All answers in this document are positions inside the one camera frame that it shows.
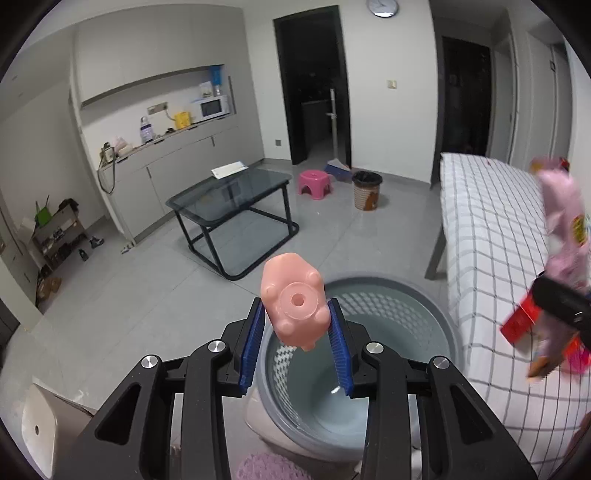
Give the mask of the red toothpaste box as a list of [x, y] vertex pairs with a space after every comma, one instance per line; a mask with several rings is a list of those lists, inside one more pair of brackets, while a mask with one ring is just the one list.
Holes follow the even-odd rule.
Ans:
[[[531, 333], [542, 310], [535, 304], [531, 292], [522, 299], [513, 314], [500, 328], [501, 334], [515, 346], [526, 333]], [[575, 335], [563, 350], [569, 369], [583, 374], [590, 368], [590, 351], [584, 346], [579, 335]]]

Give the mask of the grey kitchen cabinet counter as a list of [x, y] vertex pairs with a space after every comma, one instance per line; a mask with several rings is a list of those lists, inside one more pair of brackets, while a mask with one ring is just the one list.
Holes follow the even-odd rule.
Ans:
[[[239, 56], [222, 68], [227, 115], [176, 130], [172, 117], [198, 99], [207, 72], [197, 69], [140, 82], [89, 103], [82, 101], [78, 64], [70, 66], [74, 118], [93, 180], [117, 230], [137, 242], [168, 219], [166, 201], [235, 161], [263, 159], [249, 60]], [[154, 134], [142, 144], [140, 119]]]

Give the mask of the brown patterned waste bin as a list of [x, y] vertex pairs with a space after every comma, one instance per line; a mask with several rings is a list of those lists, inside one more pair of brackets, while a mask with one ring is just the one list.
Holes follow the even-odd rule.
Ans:
[[374, 211], [378, 207], [383, 177], [376, 172], [359, 170], [353, 174], [353, 203], [356, 209]]

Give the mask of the round wall clock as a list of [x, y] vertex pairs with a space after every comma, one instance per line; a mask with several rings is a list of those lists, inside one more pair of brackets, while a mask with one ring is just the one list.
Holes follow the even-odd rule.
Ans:
[[377, 18], [390, 19], [399, 13], [397, 0], [367, 0], [367, 9]]

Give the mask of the pink rubber pig toy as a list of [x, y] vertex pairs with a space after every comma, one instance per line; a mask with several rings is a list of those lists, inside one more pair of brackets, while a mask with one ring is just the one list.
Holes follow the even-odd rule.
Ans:
[[260, 298], [276, 337], [287, 346], [311, 351], [329, 329], [331, 313], [322, 275], [297, 253], [266, 261]]

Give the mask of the clear purple-label bottle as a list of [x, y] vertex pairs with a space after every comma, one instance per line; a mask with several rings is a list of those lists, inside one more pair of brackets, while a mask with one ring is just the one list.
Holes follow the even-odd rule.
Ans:
[[142, 116], [140, 119], [140, 139], [142, 144], [147, 144], [153, 141], [154, 134], [151, 123], [147, 116]]

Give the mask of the pink snack wrapper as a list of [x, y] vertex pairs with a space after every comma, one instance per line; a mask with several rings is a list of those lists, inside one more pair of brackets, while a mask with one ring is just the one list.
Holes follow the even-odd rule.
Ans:
[[[539, 168], [536, 176], [541, 186], [548, 239], [548, 258], [540, 275], [587, 296], [590, 239], [580, 188], [559, 161]], [[563, 350], [579, 334], [543, 310], [536, 329], [540, 340], [528, 376], [543, 378], [562, 363]]]

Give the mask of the pink plastic stool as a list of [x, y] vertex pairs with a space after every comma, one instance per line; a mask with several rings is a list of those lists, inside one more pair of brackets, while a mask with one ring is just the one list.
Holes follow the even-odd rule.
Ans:
[[298, 175], [297, 193], [308, 193], [314, 200], [322, 200], [332, 192], [332, 180], [322, 170], [305, 170]]

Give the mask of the black glass coffee table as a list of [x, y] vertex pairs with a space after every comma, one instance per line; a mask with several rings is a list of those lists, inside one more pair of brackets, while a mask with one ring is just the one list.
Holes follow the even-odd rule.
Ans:
[[[238, 281], [266, 261], [280, 247], [297, 236], [300, 225], [291, 216], [287, 173], [260, 168], [247, 168], [223, 179], [203, 180], [175, 194], [166, 201], [180, 226], [189, 251], [226, 280]], [[276, 192], [283, 196], [284, 215], [279, 216], [256, 207], [256, 204]], [[287, 234], [264, 251], [242, 271], [231, 274], [215, 248], [211, 234], [243, 212], [256, 214], [280, 223]]]

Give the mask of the shoe rack with shoes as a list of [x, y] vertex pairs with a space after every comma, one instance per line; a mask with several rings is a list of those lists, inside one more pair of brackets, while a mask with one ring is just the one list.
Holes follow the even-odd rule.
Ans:
[[87, 233], [79, 219], [79, 204], [73, 198], [63, 200], [54, 213], [50, 212], [48, 201], [46, 198], [43, 207], [36, 204], [32, 235], [32, 243], [44, 265], [49, 271], [55, 271], [72, 253], [78, 253], [87, 261], [89, 255], [82, 243], [86, 241], [89, 248], [96, 249], [104, 240]]

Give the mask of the broom with blue dustpan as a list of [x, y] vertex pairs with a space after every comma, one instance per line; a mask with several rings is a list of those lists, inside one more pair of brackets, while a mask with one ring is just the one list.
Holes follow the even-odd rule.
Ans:
[[339, 159], [339, 136], [337, 102], [335, 102], [335, 89], [331, 89], [331, 112], [327, 114], [332, 126], [332, 159], [325, 165], [325, 173], [332, 175], [339, 182], [351, 182], [352, 172], [346, 164]]

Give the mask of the white black checked bed cover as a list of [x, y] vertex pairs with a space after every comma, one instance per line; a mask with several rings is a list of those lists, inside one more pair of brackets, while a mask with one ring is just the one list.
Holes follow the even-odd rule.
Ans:
[[590, 375], [562, 364], [530, 380], [536, 338], [526, 334], [513, 346], [501, 333], [547, 259], [539, 184], [501, 161], [457, 153], [443, 154], [441, 183], [449, 307], [464, 375], [547, 479], [590, 410]]

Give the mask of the yellow container on counter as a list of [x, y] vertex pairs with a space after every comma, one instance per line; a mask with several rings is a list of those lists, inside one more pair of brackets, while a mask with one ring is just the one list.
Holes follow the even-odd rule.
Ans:
[[182, 130], [191, 126], [190, 113], [187, 111], [181, 111], [176, 113], [173, 119], [176, 130]]

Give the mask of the white microwave oven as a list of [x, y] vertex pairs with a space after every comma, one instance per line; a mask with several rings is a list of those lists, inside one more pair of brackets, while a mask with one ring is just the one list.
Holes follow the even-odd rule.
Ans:
[[219, 95], [194, 100], [190, 103], [188, 111], [192, 123], [227, 115], [229, 113], [228, 96]]

